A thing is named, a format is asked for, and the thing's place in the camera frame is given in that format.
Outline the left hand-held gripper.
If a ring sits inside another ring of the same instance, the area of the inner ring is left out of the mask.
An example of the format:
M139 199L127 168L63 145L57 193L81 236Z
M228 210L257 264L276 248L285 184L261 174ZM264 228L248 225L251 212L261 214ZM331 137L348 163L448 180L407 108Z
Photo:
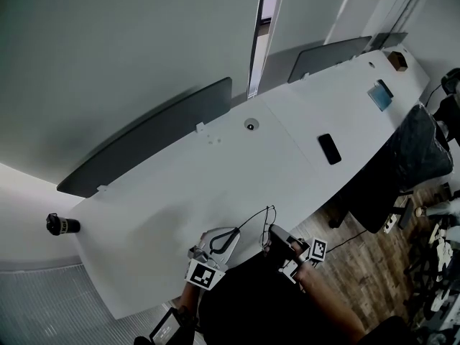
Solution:
M219 227L205 231L200 241L188 251L185 280L204 290L212 290L228 270L228 261L239 241L236 227Z

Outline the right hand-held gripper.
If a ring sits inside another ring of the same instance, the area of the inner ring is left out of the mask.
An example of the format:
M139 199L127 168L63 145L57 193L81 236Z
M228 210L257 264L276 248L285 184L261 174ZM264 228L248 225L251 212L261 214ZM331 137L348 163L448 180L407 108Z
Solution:
M291 247L293 242L304 244L306 248L310 248L310 259L307 262L314 264L323 262L325 259L327 242L322 239L313 237L307 241L303 241L295 238L276 224L272 224L269 227L269 233L271 243L263 250L264 258L270 265L280 265L277 268L278 272L283 274L292 283L295 283L294 276L300 268L295 261L295 251Z

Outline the person's right hand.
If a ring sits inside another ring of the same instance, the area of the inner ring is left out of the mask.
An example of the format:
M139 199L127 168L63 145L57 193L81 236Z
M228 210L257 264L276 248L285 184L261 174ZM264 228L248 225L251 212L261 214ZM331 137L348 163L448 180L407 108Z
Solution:
M297 241L294 241L291 244L291 247L295 251L295 261L299 266L301 266L303 263L307 262L310 259L309 247L306 248L304 244L299 244Z

